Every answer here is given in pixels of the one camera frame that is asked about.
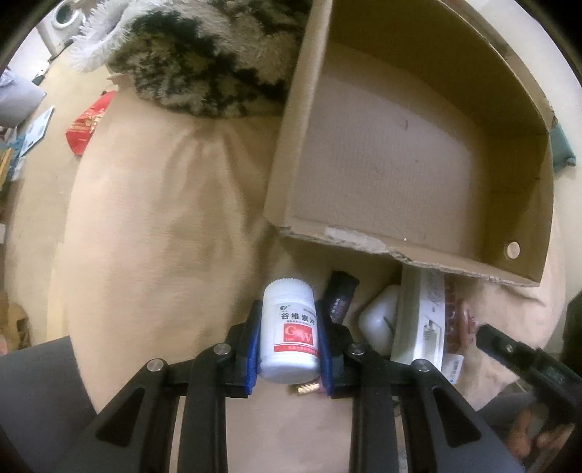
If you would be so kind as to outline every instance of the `red bag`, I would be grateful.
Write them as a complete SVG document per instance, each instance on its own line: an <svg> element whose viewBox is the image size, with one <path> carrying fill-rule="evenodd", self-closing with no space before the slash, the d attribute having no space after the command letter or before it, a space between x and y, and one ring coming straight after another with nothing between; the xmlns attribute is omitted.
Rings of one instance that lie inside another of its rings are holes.
<svg viewBox="0 0 582 473"><path fill-rule="evenodd" d="M105 114L115 90L106 92L88 109L86 109L65 132L69 147L77 156L82 156L91 139L97 123Z"/></svg>

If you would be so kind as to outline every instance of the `open cardboard box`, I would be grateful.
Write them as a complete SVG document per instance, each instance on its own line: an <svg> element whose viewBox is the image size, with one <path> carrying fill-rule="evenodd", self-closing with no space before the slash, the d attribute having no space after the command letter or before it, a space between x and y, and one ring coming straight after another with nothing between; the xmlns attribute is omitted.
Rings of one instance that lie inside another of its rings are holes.
<svg viewBox="0 0 582 473"><path fill-rule="evenodd" d="M286 235L540 282L549 133L503 58L438 0L315 0L264 214Z"/></svg>

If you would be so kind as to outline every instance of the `plush cushion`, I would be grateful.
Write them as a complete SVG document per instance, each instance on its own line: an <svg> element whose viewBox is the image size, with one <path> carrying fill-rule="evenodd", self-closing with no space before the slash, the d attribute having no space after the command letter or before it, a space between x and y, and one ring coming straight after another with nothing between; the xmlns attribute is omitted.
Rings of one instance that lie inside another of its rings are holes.
<svg viewBox="0 0 582 473"><path fill-rule="evenodd" d="M353 274L352 327L398 282L388 257L280 238L265 221L279 124L172 113L123 87L114 98L83 156L61 248L70 335L97 410L149 359L190 359L223 341L275 278L300 277L319 296L333 269ZM540 288L465 281L478 319L543 344L564 299L552 248ZM480 407L510 376L476 349L469 358L460 388ZM347 471L349 400L298 398L260 381L248 400L227 400L227 412L232 471Z"/></svg>

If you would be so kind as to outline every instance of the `silver screw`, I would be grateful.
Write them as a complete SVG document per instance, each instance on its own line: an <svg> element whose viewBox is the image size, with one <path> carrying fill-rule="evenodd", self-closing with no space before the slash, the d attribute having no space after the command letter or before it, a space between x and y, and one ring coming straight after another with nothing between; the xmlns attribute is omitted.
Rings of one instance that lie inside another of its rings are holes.
<svg viewBox="0 0 582 473"><path fill-rule="evenodd" d="M364 346L361 343L350 343L347 350L355 356L363 355L365 352Z"/></svg>
<svg viewBox="0 0 582 473"><path fill-rule="evenodd" d="M146 367L148 371L160 371L164 367L164 360L159 358L151 359L147 362Z"/></svg>
<svg viewBox="0 0 582 473"><path fill-rule="evenodd" d="M415 359L410 364L410 366L412 366L414 369L417 369L418 371L422 371L423 373L430 371L432 368L430 361L422 358Z"/></svg>
<svg viewBox="0 0 582 473"><path fill-rule="evenodd" d="M230 353L230 345L228 343L217 343L214 345L214 352L217 355L228 355Z"/></svg>

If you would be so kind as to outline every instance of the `ribbed bottle cap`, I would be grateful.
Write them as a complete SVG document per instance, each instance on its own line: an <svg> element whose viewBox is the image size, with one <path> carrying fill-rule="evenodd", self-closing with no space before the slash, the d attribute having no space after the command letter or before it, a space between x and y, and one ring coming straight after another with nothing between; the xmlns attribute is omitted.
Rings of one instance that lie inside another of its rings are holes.
<svg viewBox="0 0 582 473"><path fill-rule="evenodd" d="M311 287L301 279L277 279L265 288L262 298L266 302L269 299L280 298L281 296L296 297L307 301L310 305L314 303Z"/></svg>

